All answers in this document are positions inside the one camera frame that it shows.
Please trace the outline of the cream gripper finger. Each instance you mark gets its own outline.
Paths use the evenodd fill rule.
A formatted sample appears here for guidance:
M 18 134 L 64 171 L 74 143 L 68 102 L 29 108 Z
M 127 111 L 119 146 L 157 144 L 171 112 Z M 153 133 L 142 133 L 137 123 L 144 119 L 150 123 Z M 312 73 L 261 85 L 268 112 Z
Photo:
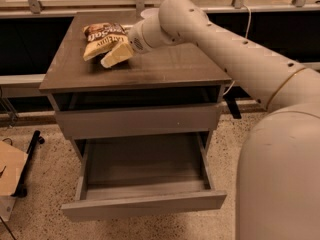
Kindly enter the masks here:
M 118 63 L 130 59 L 134 51 L 128 43 L 122 42 L 114 46 L 100 61 L 104 68 L 110 68 Z

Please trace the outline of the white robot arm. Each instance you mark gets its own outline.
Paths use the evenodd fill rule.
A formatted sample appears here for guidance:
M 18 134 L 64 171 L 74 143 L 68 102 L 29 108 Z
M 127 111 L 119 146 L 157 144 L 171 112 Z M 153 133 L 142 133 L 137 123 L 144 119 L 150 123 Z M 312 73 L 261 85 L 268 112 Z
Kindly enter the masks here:
M 320 73 L 210 22 L 190 0 L 164 0 L 128 39 L 139 53 L 194 44 L 267 110 L 239 157 L 236 240 L 320 240 Z

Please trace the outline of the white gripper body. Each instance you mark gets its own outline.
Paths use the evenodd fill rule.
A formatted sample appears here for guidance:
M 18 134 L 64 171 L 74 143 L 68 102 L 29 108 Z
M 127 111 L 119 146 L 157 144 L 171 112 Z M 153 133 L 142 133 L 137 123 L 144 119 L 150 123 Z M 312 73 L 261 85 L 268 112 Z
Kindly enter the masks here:
M 154 32 L 156 29 L 157 23 L 153 17 L 148 17 L 133 25 L 128 33 L 128 40 L 133 50 L 144 54 L 155 49 Z

